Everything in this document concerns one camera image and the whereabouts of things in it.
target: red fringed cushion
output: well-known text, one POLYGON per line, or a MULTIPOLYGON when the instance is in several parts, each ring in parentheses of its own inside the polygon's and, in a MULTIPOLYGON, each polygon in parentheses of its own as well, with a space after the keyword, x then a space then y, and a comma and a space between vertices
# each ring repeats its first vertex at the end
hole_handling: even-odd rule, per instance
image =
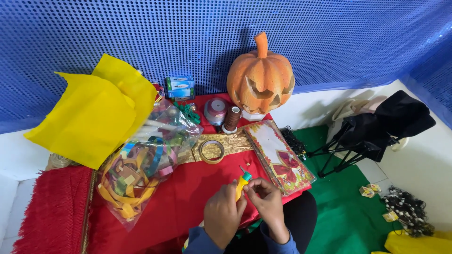
POLYGON ((13 253, 80 253, 92 172, 85 166, 42 172, 13 253))

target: person's hand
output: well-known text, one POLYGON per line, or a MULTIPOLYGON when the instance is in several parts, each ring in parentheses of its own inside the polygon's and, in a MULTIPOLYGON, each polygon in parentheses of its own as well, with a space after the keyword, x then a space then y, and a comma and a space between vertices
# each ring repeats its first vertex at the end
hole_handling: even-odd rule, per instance
POLYGON ((287 243, 290 234, 284 224, 283 202, 279 189, 269 181, 257 178, 245 185, 243 190, 267 223, 270 237, 279 244, 287 243))
POLYGON ((235 202, 236 189, 237 180, 234 179, 232 183, 223 185, 204 208, 204 230, 220 249, 225 249, 234 237, 246 207, 243 193, 235 202))

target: red fabric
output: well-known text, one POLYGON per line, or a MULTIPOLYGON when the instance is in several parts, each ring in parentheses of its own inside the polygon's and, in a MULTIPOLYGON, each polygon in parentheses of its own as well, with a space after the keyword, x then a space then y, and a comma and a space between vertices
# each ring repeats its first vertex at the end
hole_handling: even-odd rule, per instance
POLYGON ((13 253, 80 253, 92 172, 75 166, 45 171, 36 179, 13 253))
MULTIPOLYGON (((221 97, 231 102, 228 94, 197 96, 203 134, 215 133, 215 129, 204 117, 204 104, 211 98, 221 97)), ((265 119, 272 119, 269 114, 265 119)), ((241 119, 239 127, 249 124, 241 119)), ((100 253, 180 253, 188 237, 188 229, 203 220, 203 210, 207 200, 223 184, 243 175, 239 165, 249 171, 253 178, 268 179, 254 151, 228 155, 214 165, 203 161, 179 165, 168 180, 162 182, 151 197, 135 227, 127 233, 119 221, 105 207, 97 194, 93 199, 93 215, 89 249, 91 254, 100 253)), ((301 191, 283 198, 286 203, 301 195, 301 191)), ((241 227, 258 218, 256 208, 248 201, 242 217, 241 227)))

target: masking tape roll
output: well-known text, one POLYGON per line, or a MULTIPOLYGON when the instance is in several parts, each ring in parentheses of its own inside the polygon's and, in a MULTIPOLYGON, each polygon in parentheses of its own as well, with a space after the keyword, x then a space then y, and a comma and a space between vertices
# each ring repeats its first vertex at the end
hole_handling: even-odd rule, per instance
POLYGON ((219 163, 219 162, 223 159, 223 157, 225 156, 225 148, 223 147, 223 145, 222 145, 220 142, 218 142, 218 141, 216 141, 216 140, 206 140, 206 141, 204 141, 204 143, 202 143, 202 144, 199 146, 199 156, 201 157, 201 159, 202 159, 203 161, 205 161, 205 162, 208 163, 208 164, 217 164, 217 163, 219 163), (219 157, 218 159, 216 159, 216 160, 210 160, 210 159, 206 158, 206 157, 204 156, 204 154, 202 153, 202 149, 204 148, 204 146, 209 145, 209 144, 215 144, 215 145, 217 145, 217 146, 220 148, 221 154, 220 154, 220 157, 219 157))

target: gold fabric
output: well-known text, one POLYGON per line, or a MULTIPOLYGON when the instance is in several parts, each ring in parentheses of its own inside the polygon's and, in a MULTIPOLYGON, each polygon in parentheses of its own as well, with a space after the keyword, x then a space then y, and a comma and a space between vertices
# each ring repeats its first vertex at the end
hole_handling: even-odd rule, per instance
MULTIPOLYGON (((253 149, 251 143, 248 141, 248 137, 246 136, 243 127, 238 128, 237 132, 234 134, 204 134, 201 135, 195 146, 192 148, 191 156, 183 158, 179 164, 202 161, 201 156, 199 155, 199 146, 204 141, 211 139, 223 144, 223 147, 225 148, 225 156, 253 149)), ((220 156, 221 150, 217 145, 209 144, 204 146, 202 153, 208 159, 215 159, 220 156)))

